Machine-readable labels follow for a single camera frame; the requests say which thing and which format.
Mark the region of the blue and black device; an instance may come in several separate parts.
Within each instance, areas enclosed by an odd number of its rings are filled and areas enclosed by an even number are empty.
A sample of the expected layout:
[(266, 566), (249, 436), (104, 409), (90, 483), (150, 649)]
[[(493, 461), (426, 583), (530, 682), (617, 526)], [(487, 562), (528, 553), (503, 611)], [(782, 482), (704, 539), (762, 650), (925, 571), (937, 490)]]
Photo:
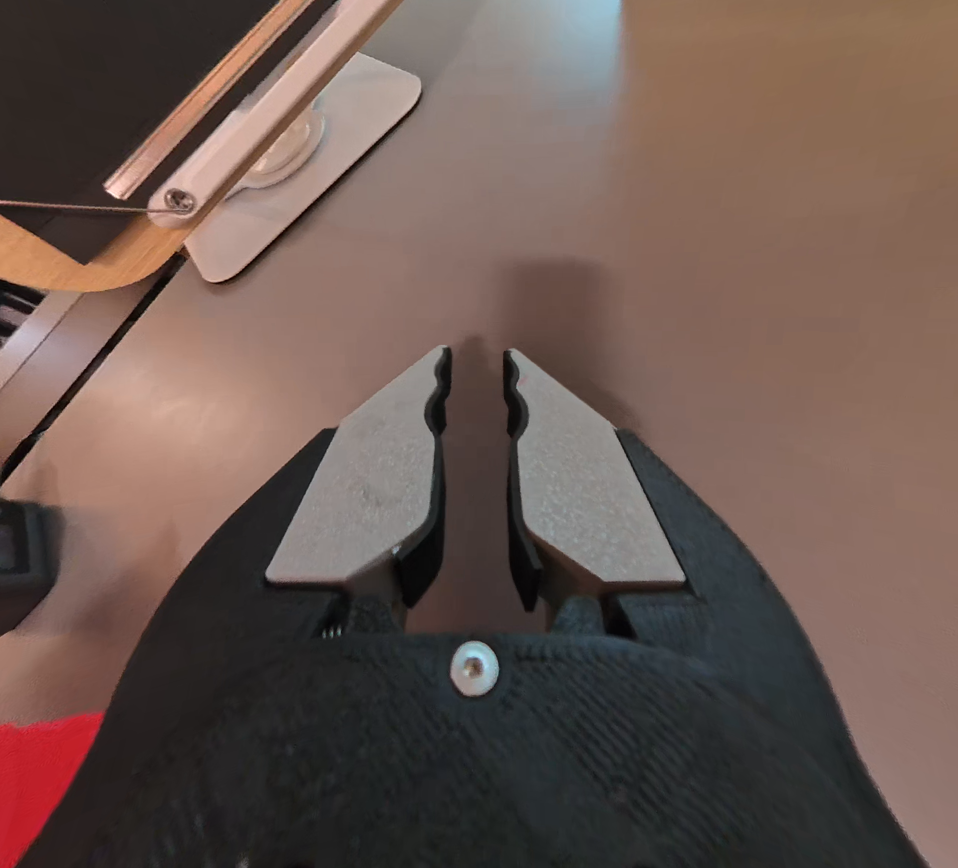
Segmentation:
[(23, 622), (54, 586), (51, 523), (41, 505), (1, 500), (1, 634)]

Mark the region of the black monitor screen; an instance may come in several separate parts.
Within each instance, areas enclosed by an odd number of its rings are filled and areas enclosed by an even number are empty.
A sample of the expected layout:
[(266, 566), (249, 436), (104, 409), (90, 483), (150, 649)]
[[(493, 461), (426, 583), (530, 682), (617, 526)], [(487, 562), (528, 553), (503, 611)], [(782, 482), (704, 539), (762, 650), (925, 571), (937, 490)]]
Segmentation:
[(335, 0), (311, 1), (127, 200), (104, 185), (281, 0), (2, 0), (2, 198), (144, 207)]

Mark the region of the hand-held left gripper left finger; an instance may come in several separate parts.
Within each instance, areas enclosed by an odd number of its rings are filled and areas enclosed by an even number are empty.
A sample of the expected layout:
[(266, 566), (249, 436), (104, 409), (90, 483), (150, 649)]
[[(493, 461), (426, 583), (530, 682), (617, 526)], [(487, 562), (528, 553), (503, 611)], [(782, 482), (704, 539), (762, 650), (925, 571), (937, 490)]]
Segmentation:
[(266, 567), (270, 585), (418, 604), (444, 556), (450, 384), (451, 349), (435, 347), (341, 421)]

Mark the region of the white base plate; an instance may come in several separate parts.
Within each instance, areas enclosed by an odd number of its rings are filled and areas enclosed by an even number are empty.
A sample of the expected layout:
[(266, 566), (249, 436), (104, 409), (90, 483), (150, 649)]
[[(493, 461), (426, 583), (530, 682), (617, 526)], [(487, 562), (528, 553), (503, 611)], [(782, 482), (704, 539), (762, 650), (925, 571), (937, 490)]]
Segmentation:
[(281, 167), (257, 163), (186, 239), (199, 275), (222, 284), (242, 273), (417, 106), (420, 78), (355, 55), (294, 123), (304, 141)]

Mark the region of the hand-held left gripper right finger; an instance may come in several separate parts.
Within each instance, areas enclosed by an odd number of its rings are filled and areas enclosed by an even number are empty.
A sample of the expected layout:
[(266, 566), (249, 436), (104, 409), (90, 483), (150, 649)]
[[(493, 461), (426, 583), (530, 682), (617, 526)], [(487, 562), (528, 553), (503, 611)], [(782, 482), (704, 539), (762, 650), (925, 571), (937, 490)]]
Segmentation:
[(687, 587), (613, 424), (515, 348), (504, 398), (509, 571), (523, 608)]

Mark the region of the red plastic bin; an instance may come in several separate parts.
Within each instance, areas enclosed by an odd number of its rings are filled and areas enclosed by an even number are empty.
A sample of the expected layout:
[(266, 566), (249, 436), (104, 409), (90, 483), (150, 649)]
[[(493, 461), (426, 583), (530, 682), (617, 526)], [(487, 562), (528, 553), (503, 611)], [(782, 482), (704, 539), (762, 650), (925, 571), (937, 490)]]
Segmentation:
[(1, 865), (16, 865), (73, 781), (102, 713), (1, 725)]

